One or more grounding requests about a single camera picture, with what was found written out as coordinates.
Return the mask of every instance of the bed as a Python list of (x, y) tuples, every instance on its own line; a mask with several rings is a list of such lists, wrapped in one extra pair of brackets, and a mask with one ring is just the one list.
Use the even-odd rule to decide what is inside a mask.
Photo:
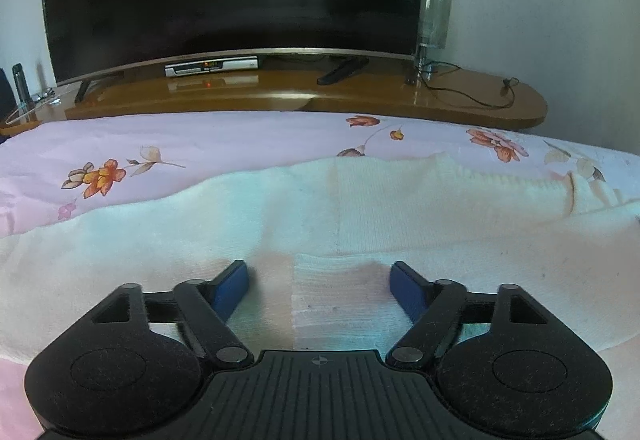
[[(334, 156), (394, 160), (436, 153), (476, 171), (528, 179), (573, 171), (606, 182), (623, 198), (640, 198), (640, 157), (538, 136), (360, 114), (133, 115), (46, 123), (0, 145), (0, 237), (99, 207), (162, 198), (233, 171)], [(640, 425), (638, 405), (624, 398), (640, 380), (639, 349), (635, 337), (600, 352), (617, 372), (629, 374), (615, 380), (599, 428), (607, 439), (632, 438)], [(31, 440), (42, 431), (22, 390), (25, 369), (0, 359), (2, 440)]]

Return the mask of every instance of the wooden tv stand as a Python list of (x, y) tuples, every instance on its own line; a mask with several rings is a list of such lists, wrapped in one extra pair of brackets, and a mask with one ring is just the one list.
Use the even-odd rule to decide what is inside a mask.
[[(260, 69), (166, 78), (162, 66), (130, 70), (97, 81), (82, 102), (74, 93), (55, 106), (43, 106), (26, 120), (0, 124), (0, 134), (11, 136), (52, 120), (78, 120), (141, 113), (190, 111), (328, 111), (424, 118), (517, 131), (545, 120), (547, 106), (532, 87), (513, 87), (508, 108), (480, 106), (463, 95), (429, 90), (418, 82), (405, 84), (411, 63), (372, 58), (360, 73), (333, 84), (318, 86), (316, 79), (334, 69), (331, 57), (267, 57)], [(511, 93), (503, 77), (442, 67), (431, 75), (431, 87), (464, 91), (484, 103), (504, 105)]]

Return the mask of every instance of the gray wall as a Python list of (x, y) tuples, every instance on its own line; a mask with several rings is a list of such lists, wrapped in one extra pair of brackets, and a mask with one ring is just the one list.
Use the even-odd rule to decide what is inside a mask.
[[(640, 0), (454, 0), (447, 49), (465, 68), (517, 76), (549, 115), (534, 133), (640, 153)], [(0, 68), (52, 86), (41, 0), (0, 0)]]

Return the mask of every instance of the floral bedsheet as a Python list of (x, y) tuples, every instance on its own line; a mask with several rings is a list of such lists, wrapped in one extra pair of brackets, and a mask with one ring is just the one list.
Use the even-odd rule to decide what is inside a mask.
[[(488, 173), (535, 179), (576, 171), (640, 198), (640, 157), (526, 134), (340, 113), (135, 115), (47, 123), (0, 145), (0, 237), (98, 207), (165, 197), (233, 171), (330, 156), (440, 152)], [(610, 354), (636, 358), (634, 341)], [(640, 376), (640, 363), (630, 368)], [(22, 390), (24, 370), (0, 360), (0, 440), (31, 440), (41, 431)], [(606, 418), (615, 414), (607, 410)]]

